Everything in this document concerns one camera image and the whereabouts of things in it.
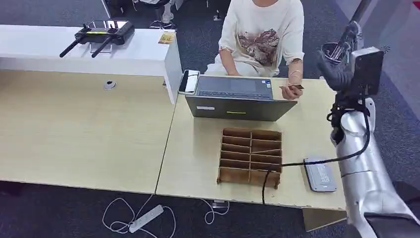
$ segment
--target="card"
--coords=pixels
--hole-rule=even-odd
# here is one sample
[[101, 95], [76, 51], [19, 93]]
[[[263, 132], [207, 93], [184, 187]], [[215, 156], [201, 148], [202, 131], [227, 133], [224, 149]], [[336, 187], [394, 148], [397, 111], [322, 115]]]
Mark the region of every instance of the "card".
[[159, 44], [166, 44], [169, 45], [172, 43], [173, 39], [175, 38], [175, 32], [164, 32], [159, 39]]
[[294, 85], [290, 85], [289, 86], [289, 89], [290, 90], [293, 90], [293, 87], [292, 86], [297, 87], [300, 90], [305, 89], [301, 84], [294, 84]]

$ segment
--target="cardboard organizer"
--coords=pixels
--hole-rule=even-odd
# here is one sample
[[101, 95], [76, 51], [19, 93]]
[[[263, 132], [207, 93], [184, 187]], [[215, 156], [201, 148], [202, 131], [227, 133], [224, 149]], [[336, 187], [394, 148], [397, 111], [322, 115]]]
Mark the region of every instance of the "cardboard organizer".
[[280, 183], [281, 133], [271, 130], [225, 128], [222, 131], [217, 183], [236, 182], [277, 189]]

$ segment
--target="black glove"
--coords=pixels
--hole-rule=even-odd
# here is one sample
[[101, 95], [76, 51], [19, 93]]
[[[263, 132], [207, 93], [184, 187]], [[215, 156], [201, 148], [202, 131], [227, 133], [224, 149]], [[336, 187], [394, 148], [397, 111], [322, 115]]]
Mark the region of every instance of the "black glove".
[[344, 64], [335, 64], [325, 57], [324, 52], [318, 51], [316, 65], [332, 90], [342, 91], [350, 86], [353, 73], [346, 69]]

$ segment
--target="black cable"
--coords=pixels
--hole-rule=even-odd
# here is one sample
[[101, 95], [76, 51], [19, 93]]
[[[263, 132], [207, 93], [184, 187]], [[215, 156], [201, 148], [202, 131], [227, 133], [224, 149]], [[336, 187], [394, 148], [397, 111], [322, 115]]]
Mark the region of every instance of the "black cable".
[[[365, 98], [362, 99], [362, 103], [363, 106], [366, 107], [366, 100]], [[313, 162], [302, 162], [302, 163], [288, 163], [288, 164], [283, 164], [283, 165], [278, 165], [276, 166], [277, 168], [281, 168], [281, 167], [288, 167], [288, 166], [304, 166], [304, 165], [317, 165], [317, 164], [326, 164], [326, 163], [331, 163], [331, 162], [337, 162], [337, 161], [343, 161], [343, 160], [347, 160], [350, 159], [354, 156], [358, 156], [361, 155], [369, 146], [369, 142], [370, 142], [370, 127], [369, 127], [369, 120], [368, 120], [368, 116], [366, 113], [364, 113], [364, 117], [365, 117], [365, 124], [366, 124], [366, 142], [363, 146], [363, 148], [353, 154], [350, 155], [346, 155], [346, 156], [342, 156], [342, 157], [338, 157], [335, 159], [329, 159], [329, 160], [320, 160], [320, 161], [313, 161]], [[268, 174], [272, 172], [271, 170], [267, 171], [267, 174], [265, 175], [265, 179], [264, 179], [264, 183], [262, 185], [262, 204], [265, 205], [265, 200], [264, 200], [264, 191], [265, 191], [265, 183], [267, 182], [267, 178], [268, 178]]]
[[264, 191], [265, 191], [265, 183], [267, 182], [267, 178], [268, 175], [270, 174], [271, 170], [267, 171], [267, 174], [265, 174], [265, 178], [264, 178], [264, 183], [262, 184], [262, 204], [265, 205], [265, 196], [264, 196]]

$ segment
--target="smartphone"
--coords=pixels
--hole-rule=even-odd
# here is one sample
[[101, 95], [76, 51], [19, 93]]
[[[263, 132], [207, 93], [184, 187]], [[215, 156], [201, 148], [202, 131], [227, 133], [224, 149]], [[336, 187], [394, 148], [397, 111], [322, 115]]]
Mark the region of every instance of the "smartphone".
[[197, 88], [200, 72], [197, 70], [185, 70], [182, 74], [181, 83], [179, 84], [178, 93], [194, 95]]

